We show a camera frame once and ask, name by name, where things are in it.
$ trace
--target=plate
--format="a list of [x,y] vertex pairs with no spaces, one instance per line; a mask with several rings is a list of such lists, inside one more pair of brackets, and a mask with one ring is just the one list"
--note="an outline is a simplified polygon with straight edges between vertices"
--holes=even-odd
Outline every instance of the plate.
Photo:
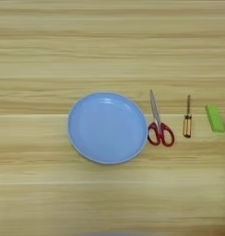
[[148,126],[138,106],[108,92],[79,100],[68,116],[68,134],[75,149],[101,164],[135,157],[147,143]]

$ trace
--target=screwdriver handle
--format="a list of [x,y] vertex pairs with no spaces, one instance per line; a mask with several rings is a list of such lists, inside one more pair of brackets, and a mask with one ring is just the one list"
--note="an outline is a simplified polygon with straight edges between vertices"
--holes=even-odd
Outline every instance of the screwdriver handle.
[[192,126],[192,115],[187,114],[184,117],[184,130],[183,134],[185,137],[191,137],[191,126]]

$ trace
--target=table surface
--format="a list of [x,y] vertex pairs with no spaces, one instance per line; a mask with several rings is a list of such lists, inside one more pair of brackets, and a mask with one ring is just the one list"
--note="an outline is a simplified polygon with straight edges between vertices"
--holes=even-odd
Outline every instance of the table surface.
[[[82,96],[122,93],[176,134],[102,166],[71,147]],[[193,137],[182,136],[192,94]],[[225,235],[225,1],[0,1],[0,236]]]

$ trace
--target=green eraser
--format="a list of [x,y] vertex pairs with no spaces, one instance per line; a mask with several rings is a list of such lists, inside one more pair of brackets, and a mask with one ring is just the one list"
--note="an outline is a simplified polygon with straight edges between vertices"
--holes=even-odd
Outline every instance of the green eraser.
[[207,105],[206,112],[212,131],[223,133],[225,131],[225,126],[218,107],[215,105]]

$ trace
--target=plate rim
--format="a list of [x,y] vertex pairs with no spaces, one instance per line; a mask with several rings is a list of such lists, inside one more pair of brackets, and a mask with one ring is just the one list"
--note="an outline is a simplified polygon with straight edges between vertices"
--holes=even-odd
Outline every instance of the plate rim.
[[[143,121],[144,121],[144,124],[145,124],[145,127],[146,127],[146,135],[145,135],[145,140],[143,141],[143,145],[140,147],[140,149],[134,154],[132,155],[130,158],[128,159],[125,159],[123,161],[120,161],[120,162],[104,162],[104,161],[97,161],[95,159],[92,159],[90,158],[89,156],[85,155],[82,153],[82,151],[80,151],[76,145],[74,144],[71,136],[70,136],[70,132],[69,132],[69,121],[70,121],[70,117],[71,117],[71,114],[73,113],[75,107],[80,103],[82,102],[83,100],[87,99],[88,97],[93,97],[93,96],[96,96],[96,95],[101,95],[101,94],[110,94],[110,95],[116,95],[118,97],[121,97],[123,99],[126,99],[128,100],[129,102],[131,102],[135,108],[138,109],[138,111],[142,114],[142,118],[143,118]],[[71,107],[70,111],[68,112],[68,119],[67,119],[67,133],[68,133],[68,138],[71,142],[71,145],[74,147],[74,149],[81,155],[83,156],[84,158],[94,162],[94,163],[99,163],[99,164],[102,164],[102,165],[117,165],[117,164],[122,164],[122,163],[125,163],[125,162],[128,162],[129,160],[135,158],[142,150],[143,148],[145,147],[145,145],[147,144],[148,142],[148,122],[147,122],[147,119],[146,119],[146,116],[145,114],[143,113],[143,111],[141,110],[141,108],[131,99],[129,99],[128,97],[120,94],[120,93],[116,93],[116,92],[111,92],[111,91],[99,91],[99,92],[93,92],[93,93],[90,93],[86,96],[83,96],[81,97],[80,99],[77,100],[77,102]]]

